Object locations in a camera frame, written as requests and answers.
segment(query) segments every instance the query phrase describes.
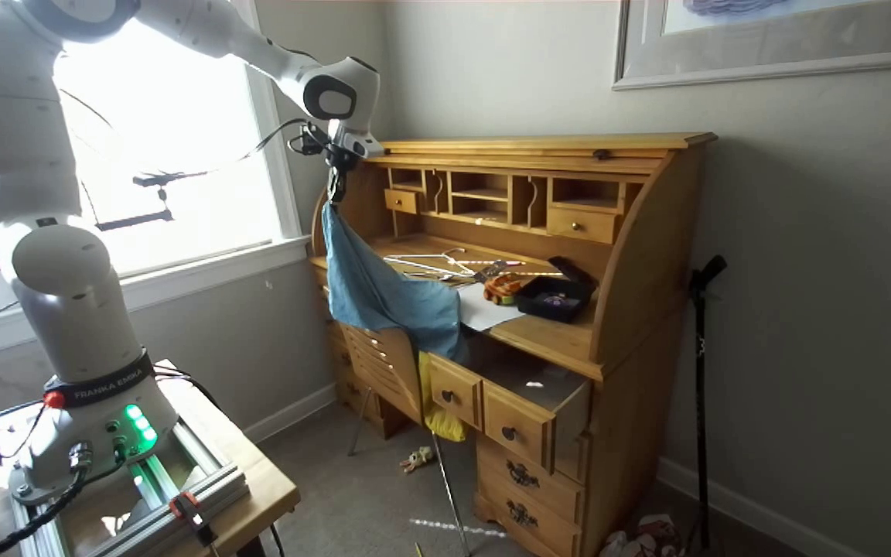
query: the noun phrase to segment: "window sill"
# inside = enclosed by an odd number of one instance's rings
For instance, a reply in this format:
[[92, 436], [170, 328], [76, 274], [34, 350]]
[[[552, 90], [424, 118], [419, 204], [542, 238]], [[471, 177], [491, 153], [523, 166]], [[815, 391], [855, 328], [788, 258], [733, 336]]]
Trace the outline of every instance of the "window sill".
[[[123, 298], [131, 313], [190, 298], [216, 284], [228, 284], [267, 268], [281, 268], [308, 261], [303, 238], [248, 248], [212, 261], [194, 261], [146, 274], [123, 278]], [[34, 341], [34, 328], [25, 323], [18, 306], [0, 313], [0, 350]]]

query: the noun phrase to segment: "wooden desk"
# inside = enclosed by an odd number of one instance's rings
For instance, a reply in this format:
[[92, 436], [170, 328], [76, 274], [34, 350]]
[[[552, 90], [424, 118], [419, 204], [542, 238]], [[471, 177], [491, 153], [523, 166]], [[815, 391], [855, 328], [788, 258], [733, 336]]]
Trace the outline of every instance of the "wooden desk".
[[[212, 516], [216, 533], [214, 550], [204, 550], [198, 541], [190, 541], [179, 544], [170, 557], [248, 550], [251, 541], [258, 541], [258, 534], [270, 528], [270, 522], [293, 510], [297, 487], [190, 379], [165, 378], [158, 383], [170, 399], [170, 404], [178, 408], [178, 416], [185, 419], [192, 430], [203, 433], [203, 441], [209, 441], [212, 452], [236, 465], [248, 482], [248, 496], [241, 500]], [[0, 539], [11, 534], [14, 528], [14, 521], [6, 521], [11, 496], [3, 487], [6, 469], [0, 467]]]
[[[521, 317], [471, 336], [483, 358], [424, 357], [429, 399], [477, 436], [477, 510], [533, 553], [597, 553], [655, 476], [710, 141], [416, 140], [350, 174], [340, 216], [382, 255], [567, 258], [597, 282], [576, 323]], [[324, 284], [320, 219], [313, 258]], [[421, 416], [410, 335], [330, 336], [361, 419]]]

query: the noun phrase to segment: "baseboard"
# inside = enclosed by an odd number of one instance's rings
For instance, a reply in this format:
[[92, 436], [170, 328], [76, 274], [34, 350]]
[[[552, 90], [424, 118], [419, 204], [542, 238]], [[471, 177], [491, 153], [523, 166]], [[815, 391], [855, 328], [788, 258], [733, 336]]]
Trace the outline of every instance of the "baseboard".
[[286, 404], [273, 416], [267, 416], [263, 420], [245, 428], [245, 433], [253, 440], [253, 441], [267, 441], [270, 436], [313, 419], [317, 411], [335, 404], [335, 383], [297, 399], [293, 404]]
[[[697, 469], [677, 465], [677, 460], [668, 460], [663, 457], [660, 460], [660, 482], [697, 497]], [[864, 557], [861, 550], [811, 528], [811, 527], [803, 527], [727, 487], [718, 487], [718, 482], [710, 482], [710, 497], [713, 497], [713, 510], [723, 515], [723, 516], [733, 516], [803, 553], [819, 553], [819, 557]]]

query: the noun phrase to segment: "table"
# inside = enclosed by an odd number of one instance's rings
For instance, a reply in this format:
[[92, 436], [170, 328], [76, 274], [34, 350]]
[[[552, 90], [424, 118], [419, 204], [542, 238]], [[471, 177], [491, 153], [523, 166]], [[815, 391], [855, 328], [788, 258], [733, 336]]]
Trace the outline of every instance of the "table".
[[[170, 550], [170, 557], [194, 557], [203, 550], [258, 553], [259, 533], [293, 510], [297, 487], [194, 383], [178, 378], [160, 378], [158, 383], [178, 416], [190, 420], [192, 430], [203, 430], [203, 441], [224, 456], [227, 465], [236, 465], [248, 482], [248, 496], [214, 516], [214, 548], [204, 550], [198, 541], [185, 541]], [[14, 521], [3, 521], [11, 508], [6, 482], [11, 472], [0, 467], [0, 539], [14, 528]]]

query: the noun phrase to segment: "papers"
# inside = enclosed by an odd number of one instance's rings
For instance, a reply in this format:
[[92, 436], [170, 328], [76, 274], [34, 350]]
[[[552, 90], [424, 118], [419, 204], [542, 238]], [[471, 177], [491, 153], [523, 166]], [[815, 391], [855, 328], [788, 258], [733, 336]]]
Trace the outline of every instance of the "papers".
[[523, 313], [517, 306], [500, 306], [483, 298], [483, 284], [462, 284], [456, 289], [462, 299], [462, 323], [474, 330], [494, 328], [502, 323], [521, 318]]

